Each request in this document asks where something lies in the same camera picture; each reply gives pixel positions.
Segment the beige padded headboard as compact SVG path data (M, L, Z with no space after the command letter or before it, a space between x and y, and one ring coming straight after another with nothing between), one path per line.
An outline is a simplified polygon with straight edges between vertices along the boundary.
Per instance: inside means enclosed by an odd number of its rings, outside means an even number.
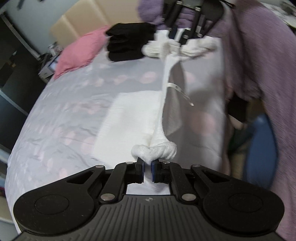
M58 44L66 47L104 26L140 23L137 6L138 1L78 1L53 24L50 32Z

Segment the pink pillow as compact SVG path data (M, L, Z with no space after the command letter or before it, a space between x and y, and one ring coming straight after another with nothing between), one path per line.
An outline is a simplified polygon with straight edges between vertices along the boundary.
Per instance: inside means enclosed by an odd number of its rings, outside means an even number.
M67 46L61 53L53 76L54 80L65 73L89 65L96 55L104 48L107 42L105 32L109 29L104 26L83 35Z

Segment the white nightstand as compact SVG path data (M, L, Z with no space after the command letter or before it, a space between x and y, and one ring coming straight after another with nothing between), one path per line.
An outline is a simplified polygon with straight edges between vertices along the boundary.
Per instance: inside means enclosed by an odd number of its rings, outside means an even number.
M41 57L41 68L38 75L46 84L56 71L56 66L62 51L63 47L55 42L48 47L47 52Z

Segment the white crinkle garment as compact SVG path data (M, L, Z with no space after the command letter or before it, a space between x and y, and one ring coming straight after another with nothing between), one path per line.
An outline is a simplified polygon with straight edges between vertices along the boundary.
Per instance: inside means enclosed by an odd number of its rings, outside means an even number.
M217 48L213 37L189 39L182 45L181 32L177 39L170 39L167 30L159 30L154 40L144 45L145 56L159 58L164 64L161 104L150 145L135 145L132 155L151 166L154 160L173 160L183 142L186 108L193 102L185 93L186 77L182 63L201 57Z
M166 184L152 181L153 160L172 160L177 146L164 135L161 114L164 95L161 91L120 93L101 124L92 156L107 169L117 164L144 161L144 182L130 184L128 194L167 195Z

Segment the grey pink-dotted bed sheet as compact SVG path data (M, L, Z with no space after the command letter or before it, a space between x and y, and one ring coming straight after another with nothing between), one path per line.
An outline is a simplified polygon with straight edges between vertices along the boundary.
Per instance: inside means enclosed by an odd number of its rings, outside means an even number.
M225 128L224 56L221 47L182 63L186 108L183 142L175 162L219 171ZM142 58L111 62L102 51L81 69L51 80L36 101L8 160L9 208L30 190L100 162L92 156L96 136L120 93L161 91L164 65Z

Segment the black folded garment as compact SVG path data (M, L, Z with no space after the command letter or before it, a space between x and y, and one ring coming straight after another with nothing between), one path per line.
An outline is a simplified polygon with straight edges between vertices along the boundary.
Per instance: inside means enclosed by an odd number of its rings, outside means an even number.
M105 34L108 59L112 62L142 59L142 47L154 40L156 26L150 23L117 23Z

